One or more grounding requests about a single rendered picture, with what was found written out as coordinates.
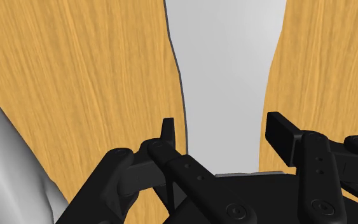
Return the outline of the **white rounded object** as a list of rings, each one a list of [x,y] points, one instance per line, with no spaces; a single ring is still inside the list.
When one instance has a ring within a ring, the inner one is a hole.
[[[0,108],[0,224],[56,224],[67,206]]]

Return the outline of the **white tapered object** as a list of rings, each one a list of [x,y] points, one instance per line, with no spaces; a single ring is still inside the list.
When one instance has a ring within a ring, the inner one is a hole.
[[[213,174],[259,169],[268,76],[287,0],[164,0],[186,152]]]

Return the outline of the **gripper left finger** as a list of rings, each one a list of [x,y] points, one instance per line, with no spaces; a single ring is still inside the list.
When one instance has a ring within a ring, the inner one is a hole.
[[[56,224],[124,224],[140,191],[152,188],[169,212],[163,224],[257,224],[256,212],[204,166],[175,149],[173,118],[159,138],[108,151]]]

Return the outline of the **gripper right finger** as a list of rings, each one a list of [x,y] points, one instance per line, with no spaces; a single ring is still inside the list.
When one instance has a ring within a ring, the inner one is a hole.
[[[358,224],[358,135],[337,143],[269,112],[265,138],[296,168],[300,224]]]

